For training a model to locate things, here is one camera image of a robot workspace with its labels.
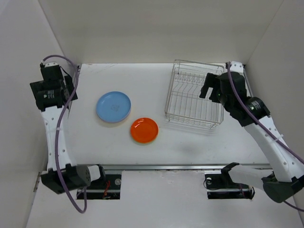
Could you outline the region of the blue plate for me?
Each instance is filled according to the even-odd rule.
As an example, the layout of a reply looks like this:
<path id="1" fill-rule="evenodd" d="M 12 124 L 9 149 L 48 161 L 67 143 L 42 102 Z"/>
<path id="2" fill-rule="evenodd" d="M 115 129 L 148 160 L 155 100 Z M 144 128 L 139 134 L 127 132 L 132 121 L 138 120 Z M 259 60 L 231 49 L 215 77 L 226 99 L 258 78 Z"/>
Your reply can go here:
<path id="1" fill-rule="evenodd" d="M 98 117 L 102 113 L 124 115 L 131 112 L 131 107 L 131 100 L 125 93 L 111 91 L 98 99 L 95 110 Z"/>

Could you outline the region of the pink plate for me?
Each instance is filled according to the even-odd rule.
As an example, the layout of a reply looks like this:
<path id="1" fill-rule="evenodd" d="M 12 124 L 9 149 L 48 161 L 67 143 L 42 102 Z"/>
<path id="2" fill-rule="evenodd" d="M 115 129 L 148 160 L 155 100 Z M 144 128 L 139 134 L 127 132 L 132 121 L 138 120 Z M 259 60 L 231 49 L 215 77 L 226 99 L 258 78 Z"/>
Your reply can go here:
<path id="1" fill-rule="evenodd" d="M 106 123 L 110 123 L 110 124 L 116 124 L 116 123 L 119 123 L 119 122 L 122 122 L 124 120 L 126 120 L 128 117 L 129 117 L 129 113 L 127 114 L 109 114 L 109 113 L 102 113 L 99 118 L 106 122 Z"/>

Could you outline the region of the orange plate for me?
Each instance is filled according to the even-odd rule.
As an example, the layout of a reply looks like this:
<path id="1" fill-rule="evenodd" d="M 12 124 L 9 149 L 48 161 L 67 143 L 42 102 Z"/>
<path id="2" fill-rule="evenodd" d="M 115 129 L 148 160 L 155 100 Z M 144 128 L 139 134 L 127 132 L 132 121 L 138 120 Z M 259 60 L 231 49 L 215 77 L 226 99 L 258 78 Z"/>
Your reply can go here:
<path id="1" fill-rule="evenodd" d="M 157 123 L 147 117 L 135 120 L 130 127 L 131 137 L 136 141 L 148 142 L 157 138 L 159 127 Z"/>

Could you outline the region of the green plate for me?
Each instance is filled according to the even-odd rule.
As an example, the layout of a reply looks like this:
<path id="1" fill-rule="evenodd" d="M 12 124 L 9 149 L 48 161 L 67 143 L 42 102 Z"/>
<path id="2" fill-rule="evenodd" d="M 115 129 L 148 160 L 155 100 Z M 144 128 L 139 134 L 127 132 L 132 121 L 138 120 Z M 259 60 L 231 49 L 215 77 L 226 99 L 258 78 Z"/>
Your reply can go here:
<path id="1" fill-rule="evenodd" d="M 137 145 L 140 145 L 140 146 L 146 146 L 146 145 L 149 145 L 149 144 L 151 144 L 151 143 L 154 143 L 154 142 L 155 142 L 155 139 L 152 140 L 152 141 L 148 141 L 148 142 L 141 142 L 141 141 L 136 141 L 136 140 L 133 139 L 133 142 L 134 142 L 135 144 L 137 144 Z"/>

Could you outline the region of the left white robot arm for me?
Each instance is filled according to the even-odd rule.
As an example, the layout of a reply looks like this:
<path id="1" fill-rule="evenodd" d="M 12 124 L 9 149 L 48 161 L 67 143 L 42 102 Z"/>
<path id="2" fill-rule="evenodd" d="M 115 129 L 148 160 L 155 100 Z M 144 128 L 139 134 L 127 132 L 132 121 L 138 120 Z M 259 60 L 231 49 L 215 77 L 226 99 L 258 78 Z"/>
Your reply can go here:
<path id="1" fill-rule="evenodd" d="M 68 143 L 68 110 L 63 108 L 74 89 L 72 77 L 64 76 L 56 62 L 41 64 L 40 71 L 43 79 L 30 83 L 30 87 L 47 136 L 48 163 L 47 172 L 41 176 L 42 183 L 56 194 L 64 193 L 58 176 L 58 171 L 61 171 L 68 190 L 91 185 L 102 188 L 106 184 L 103 167 L 100 164 L 78 165 Z"/>

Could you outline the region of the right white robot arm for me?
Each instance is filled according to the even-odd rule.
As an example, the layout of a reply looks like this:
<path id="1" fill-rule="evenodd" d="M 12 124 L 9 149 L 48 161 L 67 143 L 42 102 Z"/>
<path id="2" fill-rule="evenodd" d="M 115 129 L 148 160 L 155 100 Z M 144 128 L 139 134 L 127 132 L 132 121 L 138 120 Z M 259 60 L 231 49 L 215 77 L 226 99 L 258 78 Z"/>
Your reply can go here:
<path id="1" fill-rule="evenodd" d="M 217 188 L 245 184 L 263 190 L 276 203 L 282 203 L 304 187 L 304 161 L 288 151 L 277 131 L 269 109 L 258 97 L 247 95 L 244 77 L 237 72 L 208 73 L 200 91 L 205 98 L 220 103 L 232 118 L 252 136 L 272 167 L 266 172 L 232 162 L 221 169 Z"/>

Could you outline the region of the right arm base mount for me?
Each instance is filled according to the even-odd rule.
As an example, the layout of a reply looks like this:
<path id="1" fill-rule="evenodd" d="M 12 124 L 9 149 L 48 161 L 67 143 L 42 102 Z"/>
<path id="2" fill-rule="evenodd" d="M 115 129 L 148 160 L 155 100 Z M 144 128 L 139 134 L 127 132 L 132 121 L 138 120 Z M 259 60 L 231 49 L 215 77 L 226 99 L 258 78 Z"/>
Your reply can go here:
<path id="1" fill-rule="evenodd" d="M 252 200 L 255 196 L 254 187 L 226 180 L 221 173 L 205 173 L 203 185 L 207 190 L 207 197 L 209 200 Z"/>

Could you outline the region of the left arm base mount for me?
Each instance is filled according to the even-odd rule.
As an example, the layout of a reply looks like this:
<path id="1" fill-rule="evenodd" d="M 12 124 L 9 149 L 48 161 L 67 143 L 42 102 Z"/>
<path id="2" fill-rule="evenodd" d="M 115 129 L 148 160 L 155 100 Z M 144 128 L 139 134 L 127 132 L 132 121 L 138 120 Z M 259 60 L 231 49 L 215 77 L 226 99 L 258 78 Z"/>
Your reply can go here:
<path id="1" fill-rule="evenodd" d="M 87 200 L 119 200 L 122 173 L 111 171 L 106 174 L 106 182 L 95 180 L 86 189 Z"/>

